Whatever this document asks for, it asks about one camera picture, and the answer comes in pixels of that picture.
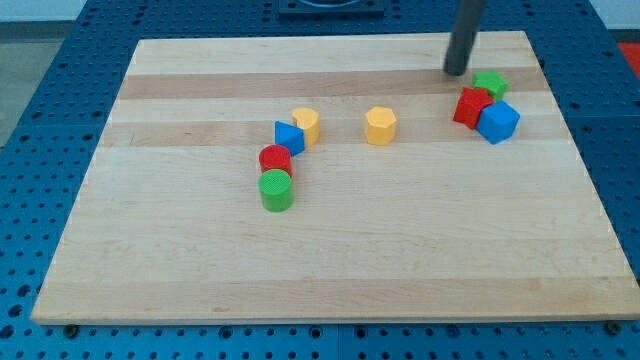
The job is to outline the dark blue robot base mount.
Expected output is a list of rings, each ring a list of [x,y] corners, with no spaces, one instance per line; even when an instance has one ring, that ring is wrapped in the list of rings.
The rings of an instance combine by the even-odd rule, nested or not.
[[[278,0],[277,13],[281,18],[297,16],[382,15],[383,0]]]

